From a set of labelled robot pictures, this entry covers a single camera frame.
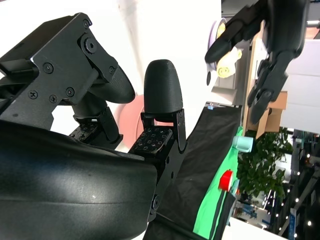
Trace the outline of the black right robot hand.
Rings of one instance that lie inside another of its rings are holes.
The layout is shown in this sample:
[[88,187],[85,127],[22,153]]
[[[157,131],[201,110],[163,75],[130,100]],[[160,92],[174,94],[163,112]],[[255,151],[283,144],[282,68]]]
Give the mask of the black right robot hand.
[[80,12],[41,24],[0,59],[0,237],[130,240],[143,233],[187,148],[173,63],[152,61],[129,152],[108,102],[134,88]]

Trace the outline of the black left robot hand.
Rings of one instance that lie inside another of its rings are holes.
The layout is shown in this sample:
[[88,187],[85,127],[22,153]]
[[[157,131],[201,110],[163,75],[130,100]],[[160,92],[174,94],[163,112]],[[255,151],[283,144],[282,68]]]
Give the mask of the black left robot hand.
[[263,43],[268,58],[260,62],[258,79],[247,99],[252,124],[258,123],[269,103],[276,101],[288,78],[289,63],[303,51],[308,11],[307,0],[259,0],[233,16],[207,50],[205,62],[217,62],[237,43],[252,39],[265,22]]

